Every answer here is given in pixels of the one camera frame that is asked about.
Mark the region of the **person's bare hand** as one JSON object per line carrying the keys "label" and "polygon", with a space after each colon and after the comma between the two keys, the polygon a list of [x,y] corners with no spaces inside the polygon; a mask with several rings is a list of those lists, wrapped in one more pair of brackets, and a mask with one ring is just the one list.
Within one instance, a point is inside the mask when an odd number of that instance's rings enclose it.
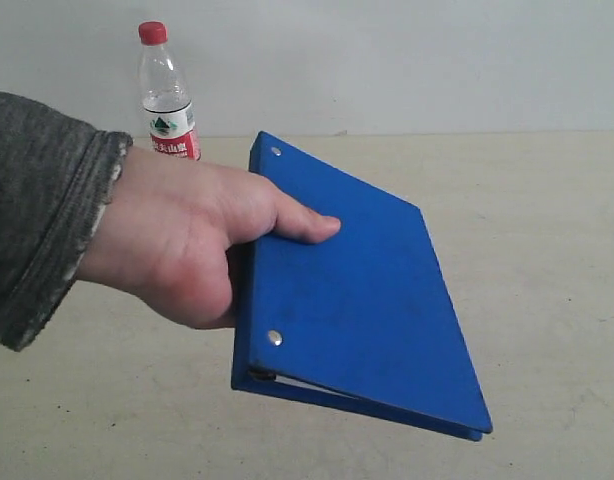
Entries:
{"label": "person's bare hand", "polygon": [[180,325],[231,328],[241,245],[268,233],[315,244],[340,228],[259,175],[133,146],[76,277]]}

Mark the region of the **grey sleeved forearm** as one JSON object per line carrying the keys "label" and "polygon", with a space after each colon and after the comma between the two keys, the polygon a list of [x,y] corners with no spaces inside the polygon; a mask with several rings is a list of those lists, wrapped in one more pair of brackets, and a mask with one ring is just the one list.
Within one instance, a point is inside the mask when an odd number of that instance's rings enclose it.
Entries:
{"label": "grey sleeved forearm", "polygon": [[0,345],[22,351],[52,318],[132,144],[0,91]]}

